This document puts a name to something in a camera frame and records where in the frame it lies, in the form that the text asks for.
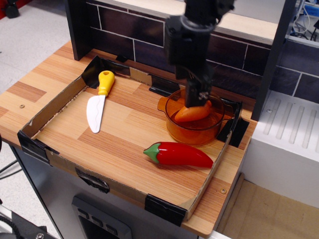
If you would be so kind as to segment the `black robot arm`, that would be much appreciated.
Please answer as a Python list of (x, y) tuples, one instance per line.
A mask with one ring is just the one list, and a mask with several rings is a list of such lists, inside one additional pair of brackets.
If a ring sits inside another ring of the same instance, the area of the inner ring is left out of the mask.
[(183, 15), (165, 21), (164, 52), (175, 76), (186, 79), (185, 106), (203, 106), (209, 99), (214, 75), (207, 63), (211, 33), (224, 14), (234, 9), (232, 0), (187, 0)]

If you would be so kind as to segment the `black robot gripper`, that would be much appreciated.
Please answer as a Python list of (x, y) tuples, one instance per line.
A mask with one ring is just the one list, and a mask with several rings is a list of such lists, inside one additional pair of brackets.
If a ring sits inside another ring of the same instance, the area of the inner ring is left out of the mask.
[(213, 69), (206, 62), (215, 16), (172, 15), (164, 24), (164, 52), (168, 64), (175, 67), (175, 77), (187, 77), (185, 106), (201, 107), (209, 99)]

